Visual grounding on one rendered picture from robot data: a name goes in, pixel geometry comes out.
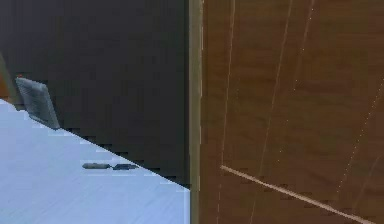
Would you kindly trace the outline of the brown wooden door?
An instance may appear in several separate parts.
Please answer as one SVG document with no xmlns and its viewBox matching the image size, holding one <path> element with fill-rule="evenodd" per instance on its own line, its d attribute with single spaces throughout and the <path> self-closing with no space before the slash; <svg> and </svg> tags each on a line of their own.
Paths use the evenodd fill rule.
<svg viewBox="0 0 384 224">
<path fill-rule="evenodd" d="M 204 0 L 199 224 L 384 224 L 384 0 Z"/>
</svg>

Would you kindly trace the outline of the small grey oblong object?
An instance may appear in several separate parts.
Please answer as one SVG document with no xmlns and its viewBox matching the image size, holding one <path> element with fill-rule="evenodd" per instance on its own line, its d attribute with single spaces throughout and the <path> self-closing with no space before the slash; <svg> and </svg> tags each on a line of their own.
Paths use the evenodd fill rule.
<svg viewBox="0 0 384 224">
<path fill-rule="evenodd" d="M 101 163 L 84 163 L 82 167 L 84 169 L 109 169 L 111 168 L 111 165 Z"/>
</svg>

